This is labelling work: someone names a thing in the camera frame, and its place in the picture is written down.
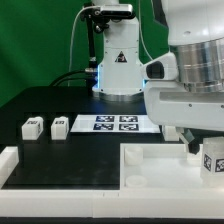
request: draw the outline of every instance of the cube with marker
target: cube with marker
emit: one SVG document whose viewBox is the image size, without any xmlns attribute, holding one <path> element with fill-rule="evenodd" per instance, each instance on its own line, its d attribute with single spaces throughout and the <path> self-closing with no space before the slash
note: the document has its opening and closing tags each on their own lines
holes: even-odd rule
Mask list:
<svg viewBox="0 0 224 224">
<path fill-rule="evenodd" d="M 43 132 L 43 122 L 42 117 L 29 118 L 22 126 L 23 140 L 37 140 Z"/>
<path fill-rule="evenodd" d="M 55 118 L 51 125 L 52 140 L 66 140 L 69 131 L 69 120 L 67 117 Z"/>
</svg>

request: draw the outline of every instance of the small white cube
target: small white cube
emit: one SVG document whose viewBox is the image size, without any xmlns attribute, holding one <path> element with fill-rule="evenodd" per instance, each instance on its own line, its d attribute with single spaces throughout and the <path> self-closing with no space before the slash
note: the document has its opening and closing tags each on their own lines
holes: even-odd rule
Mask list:
<svg viewBox="0 0 224 224">
<path fill-rule="evenodd" d="M 22 126 L 23 140 L 37 140 L 43 132 L 43 122 L 42 117 L 29 118 Z"/>
<path fill-rule="evenodd" d="M 52 140 L 65 140 L 69 131 L 69 122 L 67 117 L 55 118 L 51 125 Z"/>
<path fill-rule="evenodd" d="M 179 141 L 179 135 L 174 126 L 162 126 L 162 133 L 165 141 Z"/>
</svg>

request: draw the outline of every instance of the white box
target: white box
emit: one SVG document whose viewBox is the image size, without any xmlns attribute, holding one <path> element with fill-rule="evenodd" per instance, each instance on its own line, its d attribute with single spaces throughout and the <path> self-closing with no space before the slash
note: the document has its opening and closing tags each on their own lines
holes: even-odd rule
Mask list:
<svg viewBox="0 0 224 224">
<path fill-rule="evenodd" d="M 67 117 L 55 118 L 51 125 L 52 140 L 65 140 L 69 131 L 69 122 Z"/>
<path fill-rule="evenodd" d="M 205 138 L 201 177 L 211 187 L 224 186 L 224 138 Z"/>
<path fill-rule="evenodd" d="M 43 121 L 42 117 L 29 118 L 22 126 L 23 140 L 37 140 L 43 132 Z"/>
</svg>

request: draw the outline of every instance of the warning label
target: warning label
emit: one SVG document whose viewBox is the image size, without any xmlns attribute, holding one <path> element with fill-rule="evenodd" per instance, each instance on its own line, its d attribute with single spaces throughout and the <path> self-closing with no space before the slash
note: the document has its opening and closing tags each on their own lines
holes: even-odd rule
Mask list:
<svg viewBox="0 0 224 224">
<path fill-rule="evenodd" d="M 124 56 L 123 51 L 120 52 L 120 54 L 118 55 L 117 59 L 115 62 L 119 62 L 119 63 L 127 63 L 127 59 Z"/>
</svg>

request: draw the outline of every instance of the cable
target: cable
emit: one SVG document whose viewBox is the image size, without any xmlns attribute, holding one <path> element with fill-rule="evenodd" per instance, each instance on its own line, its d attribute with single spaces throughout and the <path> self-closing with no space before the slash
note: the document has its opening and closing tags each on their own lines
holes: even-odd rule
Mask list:
<svg viewBox="0 0 224 224">
<path fill-rule="evenodd" d="M 75 29 L 76 29 L 78 18 L 82 12 L 88 9 L 95 9 L 95 8 L 99 8 L 99 6 L 89 6 L 89 7 L 83 8 L 82 10 L 79 11 L 79 13 L 75 17 L 73 27 L 72 27 L 72 35 L 71 35 L 71 43 L 70 43 L 69 72 L 72 70 L 74 36 L 75 36 Z"/>
<path fill-rule="evenodd" d="M 91 80 L 93 79 L 93 77 L 83 77 L 83 78 L 66 78 L 66 79 L 62 79 L 60 80 L 55 86 L 59 86 L 61 83 L 66 82 L 66 81 L 74 81 L 74 80 Z"/>
<path fill-rule="evenodd" d="M 140 37 L 141 37 L 141 42 L 142 42 L 142 46 L 144 48 L 144 51 L 145 53 L 147 54 L 148 58 L 152 61 L 153 58 L 151 57 L 151 55 L 149 54 L 149 52 L 147 51 L 146 49 L 146 46 L 145 46 L 145 42 L 144 42 L 144 39 L 143 39 L 143 35 L 142 35 L 142 20 L 141 20 L 141 0 L 138 0 L 138 10 L 139 10 L 139 33 L 140 33 Z"/>
<path fill-rule="evenodd" d="M 71 71 L 71 72 L 65 73 L 64 75 L 61 75 L 58 78 L 56 78 L 49 86 L 54 86 L 57 82 L 59 82 L 63 78 L 66 78 L 74 74 L 80 74 L 80 73 L 85 73 L 85 70 L 77 70 L 77 71 Z"/>
</svg>

